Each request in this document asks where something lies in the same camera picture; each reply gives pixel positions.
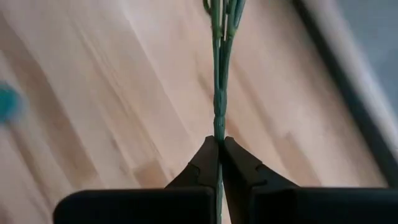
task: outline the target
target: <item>bundle of stems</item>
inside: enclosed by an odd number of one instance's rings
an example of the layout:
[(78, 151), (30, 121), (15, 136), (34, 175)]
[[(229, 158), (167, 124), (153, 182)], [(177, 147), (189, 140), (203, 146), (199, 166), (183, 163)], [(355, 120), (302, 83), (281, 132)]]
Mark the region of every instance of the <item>bundle of stems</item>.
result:
[(224, 143), (228, 67), (236, 29), (242, 17), (245, 0), (203, 0), (211, 17), (214, 63), (214, 135)]

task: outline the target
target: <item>wood grain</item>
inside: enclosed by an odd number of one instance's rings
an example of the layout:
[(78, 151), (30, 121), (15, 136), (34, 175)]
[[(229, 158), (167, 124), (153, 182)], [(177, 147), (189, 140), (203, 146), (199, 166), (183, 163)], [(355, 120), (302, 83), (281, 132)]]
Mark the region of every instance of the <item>wood grain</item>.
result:
[[(0, 9), (0, 79), (22, 99), (0, 127), (3, 223), (50, 223), (80, 189), (164, 187), (212, 134), (201, 1)], [(287, 2), (247, 2), (229, 77), (227, 133), (267, 166), (300, 185), (386, 185)]]

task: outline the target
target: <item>gray wall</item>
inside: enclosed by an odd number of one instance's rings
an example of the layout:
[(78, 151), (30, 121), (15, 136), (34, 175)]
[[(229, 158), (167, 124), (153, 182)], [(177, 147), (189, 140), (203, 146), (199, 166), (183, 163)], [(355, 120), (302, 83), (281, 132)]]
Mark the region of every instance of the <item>gray wall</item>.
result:
[(398, 115), (398, 0), (336, 1)]

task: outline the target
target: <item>wooden floor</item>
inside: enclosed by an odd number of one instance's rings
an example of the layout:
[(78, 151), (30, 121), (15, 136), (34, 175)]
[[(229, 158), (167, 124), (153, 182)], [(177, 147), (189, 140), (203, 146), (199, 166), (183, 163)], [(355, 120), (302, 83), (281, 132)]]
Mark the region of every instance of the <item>wooden floor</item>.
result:
[[(0, 0), (0, 223), (50, 223), (80, 189), (164, 187), (212, 134), (199, 0)], [(299, 185), (385, 186), (287, 1), (248, 0), (227, 133)]]

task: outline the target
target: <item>blue object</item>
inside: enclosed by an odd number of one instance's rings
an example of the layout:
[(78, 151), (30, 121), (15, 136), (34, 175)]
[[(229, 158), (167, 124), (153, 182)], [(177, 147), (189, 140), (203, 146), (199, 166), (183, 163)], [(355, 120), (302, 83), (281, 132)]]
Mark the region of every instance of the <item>blue object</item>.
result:
[(18, 107), (18, 93), (5, 83), (0, 83), (0, 124), (12, 118)]

